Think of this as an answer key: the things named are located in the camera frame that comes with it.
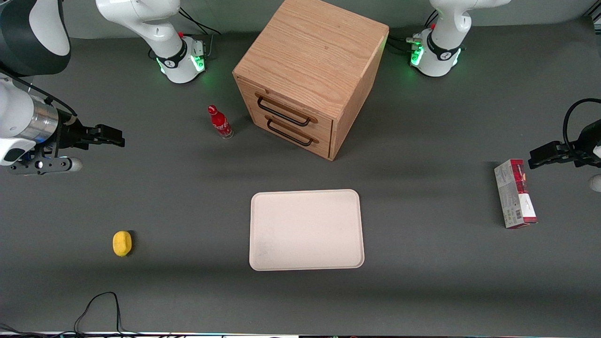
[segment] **drawer handle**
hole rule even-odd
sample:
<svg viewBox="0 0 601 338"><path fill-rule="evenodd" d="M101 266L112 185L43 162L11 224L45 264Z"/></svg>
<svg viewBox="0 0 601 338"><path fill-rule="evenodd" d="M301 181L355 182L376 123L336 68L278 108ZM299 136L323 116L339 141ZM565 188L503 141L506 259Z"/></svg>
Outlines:
<svg viewBox="0 0 601 338"><path fill-rule="evenodd" d="M297 139L295 137L292 137L292 136L288 135L287 133L285 133L283 131L279 131L279 130L277 130L274 127L271 126L271 122L273 122L273 120L270 118L267 121L267 128L269 128L270 131L272 131L274 133L277 133L279 135L282 135L283 137L286 137L288 140L290 140L292 142L295 142L295 143L298 143L298 144L302 145L303 147L308 147L308 146L311 145L311 143L313 143L313 139L312 138L310 138L309 141L307 141L307 142L303 142L303 141L301 141L301 140L299 140L299 139Z"/></svg>
<svg viewBox="0 0 601 338"><path fill-rule="evenodd" d="M261 108L261 109L263 109L265 111L269 111L273 115L281 117L281 118L283 118L284 120L286 120L286 121L288 121L290 123L296 124L297 126L306 127L309 124L309 122L311 121L310 118L307 118L306 121L301 122L301 121L297 121L297 120L295 120L293 118L287 117L286 115L284 115L284 114L282 114L280 112L277 112L277 111L275 111L275 110L273 110L273 109L271 109L271 108L269 108L267 106L262 105L261 104L262 101L263 101L263 97L259 96L259 99L257 100L257 105L259 105L259 108Z"/></svg>

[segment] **red and white box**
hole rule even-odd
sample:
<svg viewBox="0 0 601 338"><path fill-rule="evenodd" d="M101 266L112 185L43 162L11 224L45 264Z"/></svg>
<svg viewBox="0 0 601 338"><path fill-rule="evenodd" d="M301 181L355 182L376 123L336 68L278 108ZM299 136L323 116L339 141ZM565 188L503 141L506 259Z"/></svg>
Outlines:
<svg viewBox="0 0 601 338"><path fill-rule="evenodd" d="M534 207L526 187L523 159L511 159L495 168L505 227L518 229L537 223Z"/></svg>

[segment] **plastic tray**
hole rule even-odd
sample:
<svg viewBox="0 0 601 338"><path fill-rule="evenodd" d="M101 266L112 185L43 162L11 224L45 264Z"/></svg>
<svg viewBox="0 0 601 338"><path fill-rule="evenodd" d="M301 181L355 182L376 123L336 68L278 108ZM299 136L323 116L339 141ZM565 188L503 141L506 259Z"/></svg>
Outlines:
<svg viewBox="0 0 601 338"><path fill-rule="evenodd" d="M350 189L260 192L251 202L250 242L257 271L359 268L359 195Z"/></svg>

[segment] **coca-cola bottle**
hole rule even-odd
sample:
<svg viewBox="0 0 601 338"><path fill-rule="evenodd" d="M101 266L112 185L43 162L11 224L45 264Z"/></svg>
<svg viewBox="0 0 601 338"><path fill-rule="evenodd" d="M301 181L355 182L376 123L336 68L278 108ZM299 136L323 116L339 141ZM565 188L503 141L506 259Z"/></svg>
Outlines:
<svg viewBox="0 0 601 338"><path fill-rule="evenodd" d="M217 107L210 105L209 114L211 114L211 123L213 123L213 127L217 129L224 140L234 136L234 132L231 130L230 123L227 122L225 115L217 110Z"/></svg>

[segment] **gray table surface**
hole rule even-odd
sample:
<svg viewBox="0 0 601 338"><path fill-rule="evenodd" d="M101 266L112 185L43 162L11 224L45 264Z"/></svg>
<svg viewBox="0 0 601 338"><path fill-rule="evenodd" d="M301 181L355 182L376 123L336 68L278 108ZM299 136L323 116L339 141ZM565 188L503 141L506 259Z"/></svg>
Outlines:
<svg viewBox="0 0 601 338"><path fill-rule="evenodd" d="M405 36L415 29L397 31ZM35 79L127 147L68 150L83 171L0 173L0 319L68 330L115 291L129 330L379 335L601 335L601 194L594 168L528 171L540 220L502 225L495 163L561 138L567 108L600 97L590 20L474 28L448 76L386 51L334 162L255 127L231 71L254 40L215 38L208 72L169 83L140 38L74 40L69 67ZM231 120L220 139L206 107ZM599 118L583 106L571 133ZM359 269L255 272L249 207L262 191L361 196ZM134 230L119 258L112 235ZM82 322L114 330L109 297Z"/></svg>

